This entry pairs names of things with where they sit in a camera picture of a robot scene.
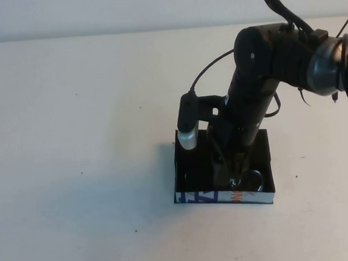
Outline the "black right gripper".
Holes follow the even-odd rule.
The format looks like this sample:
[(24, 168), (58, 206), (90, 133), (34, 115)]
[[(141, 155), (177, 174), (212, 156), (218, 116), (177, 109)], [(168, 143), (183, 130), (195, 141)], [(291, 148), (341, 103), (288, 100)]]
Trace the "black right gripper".
[(250, 168), (248, 155), (260, 127), (260, 114), (218, 114), (210, 116), (207, 122), (213, 151), (213, 185), (219, 191), (231, 190), (227, 163), (234, 163), (235, 183), (244, 183)]

